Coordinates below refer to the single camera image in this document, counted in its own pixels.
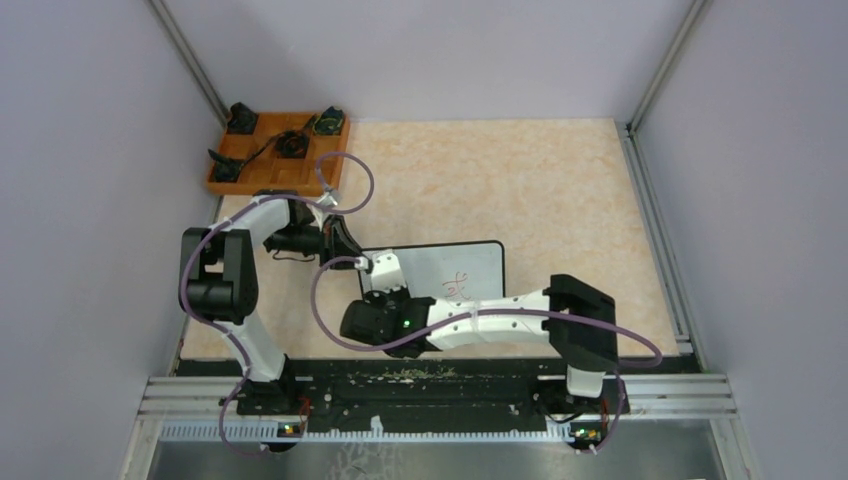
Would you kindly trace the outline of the white whiteboard with black frame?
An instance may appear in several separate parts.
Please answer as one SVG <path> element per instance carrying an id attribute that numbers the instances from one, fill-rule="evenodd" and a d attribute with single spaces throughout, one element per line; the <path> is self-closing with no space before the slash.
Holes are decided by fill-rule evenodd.
<path id="1" fill-rule="evenodd" d="M 505 252 L 497 240 L 393 246 L 412 297 L 453 301 L 506 295 Z"/>

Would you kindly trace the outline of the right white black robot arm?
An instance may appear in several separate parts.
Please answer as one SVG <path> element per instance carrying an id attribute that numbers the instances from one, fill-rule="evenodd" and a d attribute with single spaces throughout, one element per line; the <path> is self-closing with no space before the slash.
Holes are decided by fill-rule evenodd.
<path id="1" fill-rule="evenodd" d="M 550 345 L 565 361 L 563 398 L 576 412 L 590 411 L 602 398 L 603 378 L 619 356 L 610 326 L 616 302 L 606 293 L 566 274 L 547 288 L 491 300 L 413 297 L 407 290 L 371 291 L 346 309 L 343 338 L 377 346 L 410 336 L 388 349 L 398 358 L 489 343 Z"/>

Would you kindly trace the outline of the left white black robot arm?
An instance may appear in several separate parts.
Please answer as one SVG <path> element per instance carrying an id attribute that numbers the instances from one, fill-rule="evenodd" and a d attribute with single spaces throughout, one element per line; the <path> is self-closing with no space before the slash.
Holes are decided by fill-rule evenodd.
<path id="1" fill-rule="evenodd" d="M 261 190 L 233 216 L 183 233 L 178 301 L 191 318 L 217 330 L 238 359 L 238 413 L 290 414 L 301 403 L 300 388 L 289 357 L 258 314 L 258 249 L 326 264 L 359 257 L 362 248 L 336 212 L 332 193 L 313 202 L 293 191 Z"/>

